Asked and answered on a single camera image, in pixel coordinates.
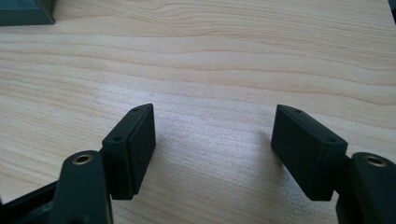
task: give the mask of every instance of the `black plastic part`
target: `black plastic part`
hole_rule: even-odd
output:
[[[1,223],[48,223],[51,202],[57,182],[32,191],[22,197],[2,205]]]
[[[349,169],[363,223],[396,223],[396,165],[377,155],[356,153]]]
[[[304,111],[278,105],[271,147],[310,200],[332,198],[333,170],[347,151],[344,139]]]
[[[339,224],[362,223],[361,207],[349,178],[351,159],[345,156],[343,163],[337,165],[334,179],[335,190],[339,194],[335,210]]]
[[[64,161],[49,223],[113,223],[102,155],[82,151]]]
[[[112,199],[131,200],[140,189],[156,145],[153,105],[129,111],[102,144]]]
[[[51,13],[52,0],[0,0],[0,26],[53,24]]]

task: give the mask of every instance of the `black rectangular block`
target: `black rectangular block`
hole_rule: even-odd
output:
[[[278,105],[271,147],[309,199],[331,199],[332,171],[347,151],[344,139],[304,111]]]
[[[130,110],[102,142],[111,198],[137,194],[156,146],[153,105]]]
[[[0,26],[53,24],[51,14],[52,0],[0,0]]]

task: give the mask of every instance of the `black object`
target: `black object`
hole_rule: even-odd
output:
[[[389,1],[390,11],[392,11],[392,16],[396,23],[396,0],[388,0],[388,1]]]
[[[0,204],[0,223],[113,223],[109,194],[129,200],[137,194],[155,145],[153,105],[132,109],[100,152],[70,156],[58,182]]]
[[[396,223],[396,166],[370,153],[345,155],[347,142],[304,111],[278,105],[271,147],[305,195],[340,195],[339,223]]]
[[[0,0],[0,26],[54,24],[52,0]]]

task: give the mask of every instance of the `small hole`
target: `small hole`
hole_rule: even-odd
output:
[[[120,141],[122,141],[122,137],[115,137],[115,138],[113,138],[113,140],[116,142],[120,142]]]
[[[336,142],[335,139],[333,139],[333,138],[327,138],[326,140],[327,140],[328,142],[331,142],[331,143]]]
[[[92,160],[92,155],[81,155],[75,159],[73,159],[73,163],[75,165],[85,164]]]
[[[368,163],[370,163],[370,164],[372,164],[374,166],[384,167],[384,166],[387,165],[386,162],[384,162],[383,160],[379,159],[378,157],[366,156],[366,157],[364,157],[364,159],[366,159]]]

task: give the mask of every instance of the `wood grain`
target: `wood grain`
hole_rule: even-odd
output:
[[[157,147],[115,223],[335,223],[270,148],[277,104],[396,161],[386,0],[57,0],[0,28],[0,193],[9,202],[153,103]]]

